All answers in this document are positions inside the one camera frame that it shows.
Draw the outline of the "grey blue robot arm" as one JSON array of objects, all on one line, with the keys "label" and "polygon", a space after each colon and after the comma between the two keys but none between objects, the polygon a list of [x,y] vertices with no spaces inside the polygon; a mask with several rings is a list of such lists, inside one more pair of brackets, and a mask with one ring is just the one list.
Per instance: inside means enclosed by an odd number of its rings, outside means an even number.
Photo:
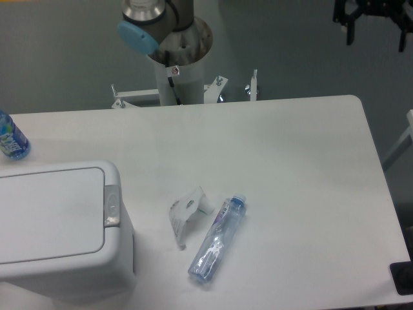
[{"label": "grey blue robot arm", "polygon": [[[405,1],[356,1],[347,11],[347,1],[334,1],[332,21],[346,28],[346,44],[354,42],[356,21],[361,16],[389,18],[400,29],[398,50],[403,52],[407,36],[412,33],[412,17]],[[133,50],[151,55],[172,33],[181,33],[195,23],[193,1],[123,1],[123,20],[118,24],[122,40]]]}]

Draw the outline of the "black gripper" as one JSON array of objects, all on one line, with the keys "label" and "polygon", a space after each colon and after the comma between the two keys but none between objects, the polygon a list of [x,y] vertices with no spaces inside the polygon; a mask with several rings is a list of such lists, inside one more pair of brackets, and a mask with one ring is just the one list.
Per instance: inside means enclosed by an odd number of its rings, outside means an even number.
[{"label": "black gripper", "polygon": [[405,6],[406,1],[334,1],[332,20],[347,30],[346,44],[354,42],[355,22],[362,15],[390,17],[400,29],[398,51],[403,52],[407,34],[412,33],[412,18]]}]

